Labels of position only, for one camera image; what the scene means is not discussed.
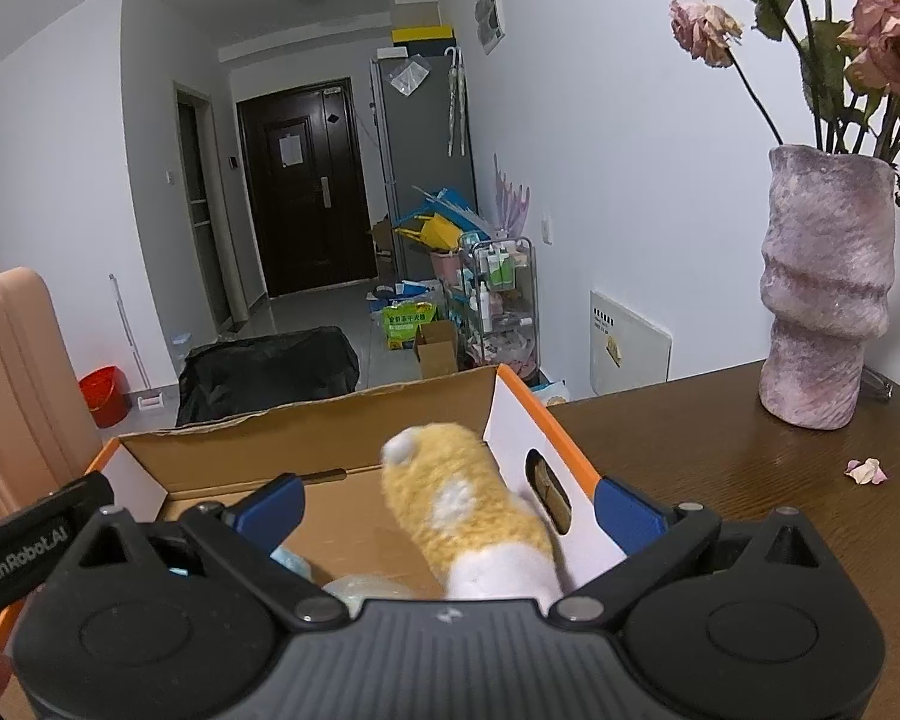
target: pink suitcase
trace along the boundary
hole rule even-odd
[[[43,280],[0,274],[0,518],[76,478],[101,449]]]

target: black fabric cover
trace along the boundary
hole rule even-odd
[[[215,343],[187,357],[176,426],[346,395],[359,378],[360,361],[338,327]]]

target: white bottle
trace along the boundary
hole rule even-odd
[[[480,320],[484,324],[484,332],[493,330],[493,317],[490,315],[490,290],[487,290],[487,282],[480,282]]]

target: purple ceramic vase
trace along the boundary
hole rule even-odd
[[[792,425],[850,422],[864,343],[887,332],[893,168],[810,146],[770,152],[770,228],[760,298],[774,314],[760,401]]]

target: dark brown tabletop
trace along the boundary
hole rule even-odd
[[[701,501],[724,519],[776,506],[811,518],[871,606],[887,661],[865,717],[900,720],[900,386],[861,400],[832,433],[790,427],[756,395],[760,365],[552,408],[598,471],[661,502]],[[847,462],[877,458],[890,480],[856,485]]]

